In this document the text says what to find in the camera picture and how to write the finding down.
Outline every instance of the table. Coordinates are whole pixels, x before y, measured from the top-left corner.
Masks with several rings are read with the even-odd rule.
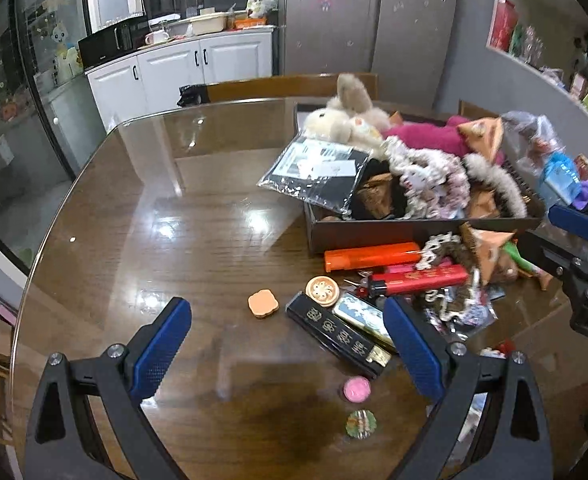
[[[143,409],[189,478],[385,479],[399,462],[427,402],[398,362],[364,405],[378,430],[351,440],[344,424],[355,407],[338,391],[354,371],[283,309],[258,320],[247,307],[262,288],[284,306],[324,273],[308,255],[301,203],[256,187],[294,134],[295,103],[186,108],[106,138],[58,213],[21,305],[11,375],[21,462],[47,355],[87,358],[125,343],[173,296],[192,304],[192,329]],[[558,283],[541,292],[520,280],[494,306],[499,320],[471,345],[511,337],[528,353],[556,465],[568,465],[585,440],[588,340],[569,329]],[[96,401],[112,462],[131,475]]]

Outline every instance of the microwave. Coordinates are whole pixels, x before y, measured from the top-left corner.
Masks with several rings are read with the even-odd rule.
[[[148,17],[134,16],[90,34],[78,42],[83,67],[94,68],[135,52],[150,33]]]

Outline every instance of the bolt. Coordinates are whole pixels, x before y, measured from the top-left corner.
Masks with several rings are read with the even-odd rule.
[[[123,355],[123,352],[125,352],[125,346],[122,344],[112,345],[107,349],[107,355],[112,359],[119,358]]]
[[[525,354],[517,350],[512,354],[512,361],[514,361],[517,365],[522,365],[525,362]]]
[[[463,343],[452,343],[450,345],[450,350],[454,355],[461,357],[468,352],[468,348]]]
[[[50,358],[48,359],[48,363],[51,366],[56,366],[58,364],[60,364],[60,362],[63,360],[63,354],[61,352],[54,352],[52,355],[50,355]]]

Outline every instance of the mug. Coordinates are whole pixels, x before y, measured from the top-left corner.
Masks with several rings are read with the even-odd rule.
[[[170,35],[167,32],[165,32],[164,30],[156,30],[146,35],[145,44],[152,45],[155,43],[161,43],[162,41],[167,41],[169,39]]]

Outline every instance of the blue package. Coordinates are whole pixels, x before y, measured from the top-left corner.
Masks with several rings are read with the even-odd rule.
[[[558,199],[566,205],[574,201],[581,192],[581,179],[571,158],[561,152],[549,156],[540,176],[539,192],[547,208]]]

